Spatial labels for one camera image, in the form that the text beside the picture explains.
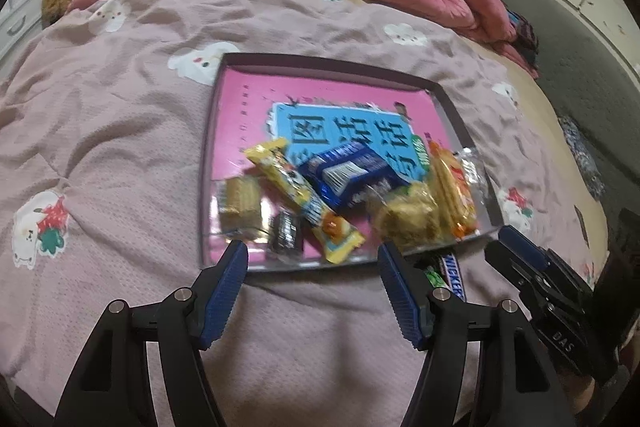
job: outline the blue snack wrapper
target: blue snack wrapper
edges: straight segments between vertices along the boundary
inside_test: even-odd
[[[367,187],[386,194],[409,185],[382,156],[356,141],[312,156],[298,170],[333,210],[362,203]]]

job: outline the cabinet handle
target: cabinet handle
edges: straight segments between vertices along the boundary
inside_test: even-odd
[[[13,37],[17,32],[19,32],[24,27],[25,22],[27,22],[27,16],[23,15],[22,20],[19,23],[15,23],[6,31],[7,35],[9,35],[10,37]]]

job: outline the cartoon print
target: cartoon print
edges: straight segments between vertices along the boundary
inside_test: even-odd
[[[402,44],[403,46],[426,46],[428,39],[427,36],[414,30],[409,24],[387,24],[383,30],[389,36],[389,38],[396,44]]]
[[[89,31],[94,35],[119,30],[131,12],[128,4],[119,0],[108,0],[89,17]]]
[[[595,264],[591,261],[589,263],[582,263],[580,265],[580,271],[582,272],[580,275],[585,280],[585,282],[591,287],[593,290],[596,285],[596,276],[595,276]]]
[[[169,58],[167,67],[177,70],[180,78],[190,78],[199,84],[213,86],[222,55],[239,51],[231,42],[214,42],[203,50],[182,48]]]
[[[511,84],[507,84],[506,82],[495,84],[495,86],[492,87],[491,90],[507,97],[511,102],[511,105],[513,105],[514,109],[518,108],[518,92],[516,91],[515,87],[511,86]]]
[[[508,225],[520,233],[526,234],[531,230],[533,210],[528,206],[529,201],[518,192],[516,187],[511,187],[508,191],[501,188],[498,191],[498,202]]]
[[[37,253],[55,257],[64,251],[69,214],[63,201],[64,197],[53,190],[44,190],[14,214],[12,250],[16,267],[31,270]]]

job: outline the metal screw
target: metal screw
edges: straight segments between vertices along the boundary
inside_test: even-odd
[[[109,308],[108,308],[108,310],[111,313],[120,313],[123,309],[124,309],[123,301],[113,301],[111,304],[109,304]]]
[[[180,288],[175,291],[174,297],[177,301],[188,301],[193,293],[188,288]]]
[[[508,313],[515,313],[518,311],[518,303],[507,299],[506,301],[502,301],[502,309]]]
[[[436,288],[433,291],[433,296],[438,301],[446,301],[451,296],[451,292],[446,288]]]

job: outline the blue label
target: blue label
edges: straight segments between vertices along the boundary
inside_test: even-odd
[[[462,283],[462,275],[460,275],[460,265],[456,256],[449,253],[440,258],[443,265],[443,272],[445,279],[451,288],[451,291],[455,293],[461,300],[466,302],[465,287]]]
[[[290,142],[287,159],[298,166],[311,156],[357,140],[382,156],[407,179],[425,175],[401,115],[359,107],[273,104],[273,134]]]

